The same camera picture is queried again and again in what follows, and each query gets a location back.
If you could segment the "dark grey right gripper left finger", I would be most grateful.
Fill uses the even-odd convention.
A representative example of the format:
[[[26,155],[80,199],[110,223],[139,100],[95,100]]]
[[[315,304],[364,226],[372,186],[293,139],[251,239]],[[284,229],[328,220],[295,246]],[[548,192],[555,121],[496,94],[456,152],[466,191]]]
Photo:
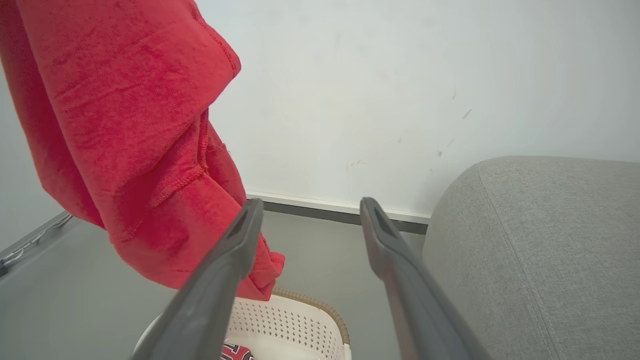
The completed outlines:
[[[234,299],[254,266],[264,204],[250,199],[132,354],[133,360],[217,360]]]

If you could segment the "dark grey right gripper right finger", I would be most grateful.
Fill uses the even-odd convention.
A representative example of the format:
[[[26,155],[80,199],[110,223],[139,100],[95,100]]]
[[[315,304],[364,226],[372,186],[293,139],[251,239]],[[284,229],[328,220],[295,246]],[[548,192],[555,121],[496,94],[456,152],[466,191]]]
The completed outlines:
[[[488,360],[489,354],[372,197],[359,203],[372,271],[383,283],[403,360]]]

